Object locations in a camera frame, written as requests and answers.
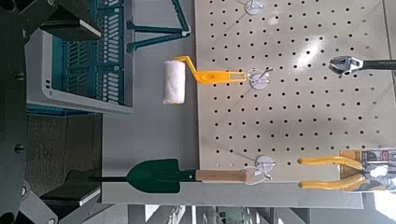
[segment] pegboard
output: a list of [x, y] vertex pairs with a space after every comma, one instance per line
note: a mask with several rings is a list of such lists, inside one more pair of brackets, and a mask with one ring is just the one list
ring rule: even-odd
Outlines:
[[336, 166], [297, 159], [396, 146], [391, 72], [328, 68], [334, 56], [389, 58], [382, 1], [262, 0], [254, 16], [247, 1], [195, 1], [199, 70], [275, 68], [263, 91], [198, 85], [201, 169], [241, 169], [266, 155], [275, 181], [337, 179]]

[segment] packaged tool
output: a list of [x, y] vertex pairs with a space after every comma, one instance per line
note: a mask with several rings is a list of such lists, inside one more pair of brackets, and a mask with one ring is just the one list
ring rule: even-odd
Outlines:
[[341, 189], [344, 191], [396, 190], [396, 148], [342, 150], [339, 157], [300, 158], [300, 164], [339, 164], [340, 180], [309, 180], [302, 189]]

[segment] wrench handle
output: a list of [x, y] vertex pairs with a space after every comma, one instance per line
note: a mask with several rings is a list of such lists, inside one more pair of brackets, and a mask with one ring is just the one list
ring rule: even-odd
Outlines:
[[396, 70], [396, 60], [364, 61], [361, 70]]

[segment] yellow pliers handle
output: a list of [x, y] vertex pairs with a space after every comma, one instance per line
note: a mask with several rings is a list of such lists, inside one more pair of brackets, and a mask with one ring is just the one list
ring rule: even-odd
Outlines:
[[364, 180], [364, 175], [357, 174], [348, 178], [336, 181], [306, 180], [298, 183], [301, 189], [347, 189], [359, 184]]
[[363, 164], [359, 161], [354, 161], [347, 157], [318, 157], [318, 158], [300, 158], [297, 160], [302, 165], [326, 165], [326, 164], [340, 164], [349, 166], [356, 170], [363, 170]]
[[[298, 163], [303, 165], [325, 165], [325, 164], [340, 164], [362, 171], [363, 165], [361, 162], [354, 161], [346, 157], [320, 157], [320, 158], [300, 158]], [[317, 181], [308, 180], [299, 183], [302, 189], [347, 189], [350, 186], [356, 185], [364, 180], [363, 174], [356, 174], [348, 178], [337, 181]]]

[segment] plastic crate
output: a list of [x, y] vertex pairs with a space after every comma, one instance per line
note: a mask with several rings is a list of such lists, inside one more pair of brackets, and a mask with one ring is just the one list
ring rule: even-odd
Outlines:
[[98, 41], [53, 40], [52, 88], [124, 105], [121, 0], [96, 0], [91, 14], [103, 32]]
[[92, 112], [63, 109], [63, 108], [58, 108], [54, 106], [45, 106], [45, 105], [28, 105], [27, 113], [30, 115], [43, 115], [43, 116], [55, 116], [55, 117], [94, 114]]

